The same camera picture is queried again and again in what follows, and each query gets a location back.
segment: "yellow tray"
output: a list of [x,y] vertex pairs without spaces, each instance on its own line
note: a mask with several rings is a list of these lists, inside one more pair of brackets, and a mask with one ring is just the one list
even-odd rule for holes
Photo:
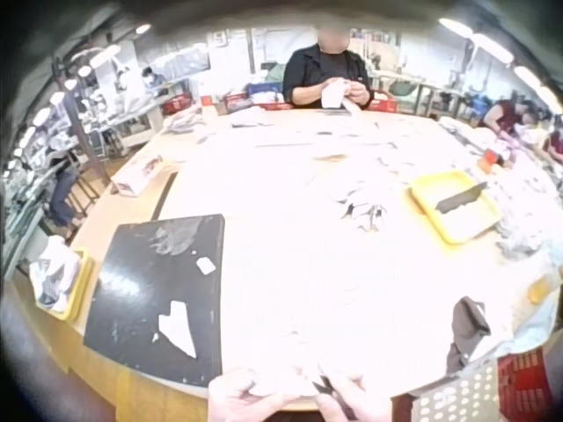
[[78,271],[77,279],[75,280],[74,287],[72,288],[67,309],[64,312],[54,312],[50,309],[44,308],[37,302],[37,306],[61,321],[70,322],[77,318],[80,305],[82,304],[84,291],[86,289],[86,285],[88,284],[88,279],[90,279],[91,270],[94,267],[94,261],[90,258],[90,255],[88,255],[86,251],[79,249],[75,252],[78,256],[80,256],[80,270]]
[[500,209],[491,197],[483,192],[466,209],[455,209],[442,214],[435,207],[441,200],[475,186],[477,182],[464,171],[448,171],[428,174],[412,184],[413,197],[428,218],[449,244],[463,244],[494,226],[502,217]]

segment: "red shirt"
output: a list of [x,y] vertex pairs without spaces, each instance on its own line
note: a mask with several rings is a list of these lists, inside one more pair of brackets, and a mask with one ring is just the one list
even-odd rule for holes
[[563,135],[561,130],[563,129],[558,129],[550,135],[549,144],[555,149],[555,152],[563,155]]
[[[496,123],[504,130],[507,134],[512,135],[514,132],[514,125],[518,122],[519,116],[516,114],[516,107],[509,99],[502,99],[495,106],[501,106],[502,117],[499,118]],[[481,119],[478,127],[488,127],[485,124],[485,116]]]

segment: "blue container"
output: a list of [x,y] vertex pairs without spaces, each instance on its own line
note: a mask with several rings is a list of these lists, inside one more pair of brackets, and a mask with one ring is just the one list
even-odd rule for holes
[[276,92],[282,93],[281,82],[265,82],[263,84],[248,84],[246,86],[246,93],[250,96],[259,92]]

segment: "worker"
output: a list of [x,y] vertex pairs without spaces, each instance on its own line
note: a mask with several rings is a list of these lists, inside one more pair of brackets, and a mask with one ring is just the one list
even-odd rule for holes
[[[152,71],[152,67],[146,67],[143,69],[143,81],[147,88],[151,88],[152,90],[158,88],[159,86],[165,84],[166,79],[163,75],[158,73],[154,73]],[[157,91],[157,97],[161,95],[167,95],[168,89],[163,88]]]
[[555,130],[545,143],[545,150],[553,160],[563,165],[563,122],[560,116],[555,118],[554,126]]
[[[332,372],[325,376],[331,382],[342,400],[352,409],[360,422],[391,421],[391,409],[368,398],[362,380],[354,380]],[[298,397],[273,394],[267,397],[253,397],[248,390],[254,385],[255,373],[250,369],[221,375],[209,384],[208,422],[244,420],[259,422],[266,420]],[[326,422],[348,421],[341,405],[327,394],[319,394],[315,402]]]
[[288,61],[283,75],[286,102],[301,108],[321,108],[323,89],[342,78],[347,81],[345,96],[360,108],[367,108],[373,99],[368,72],[362,58],[347,50],[349,44],[349,29],[320,27],[318,43],[297,50]]
[[515,124],[536,125],[537,121],[537,107],[532,101],[523,100],[515,104],[510,100],[503,99],[486,112],[478,126],[488,127],[499,138],[508,142],[511,147],[516,147],[519,142],[515,138]]
[[67,204],[66,200],[72,191],[72,186],[78,180],[78,170],[72,165],[72,162],[78,161],[77,156],[74,155],[72,149],[61,145],[59,142],[61,137],[55,134],[49,140],[48,148],[46,150],[46,164],[49,168],[56,167],[60,163],[64,163],[56,173],[56,185],[49,202],[49,211],[51,212],[51,219],[56,226],[69,227],[73,224],[79,228],[84,222],[83,216],[78,216],[77,211]]

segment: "black cutting mat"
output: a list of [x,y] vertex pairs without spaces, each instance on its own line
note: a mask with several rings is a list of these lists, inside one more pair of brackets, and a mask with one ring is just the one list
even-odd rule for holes
[[[223,235],[222,215],[119,226],[99,275],[84,344],[137,371],[207,387],[221,374]],[[214,272],[203,275],[196,265],[202,257],[213,262]],[[158,330],[158,315],[170,315],[171,301],[187,304],[196,359]]]

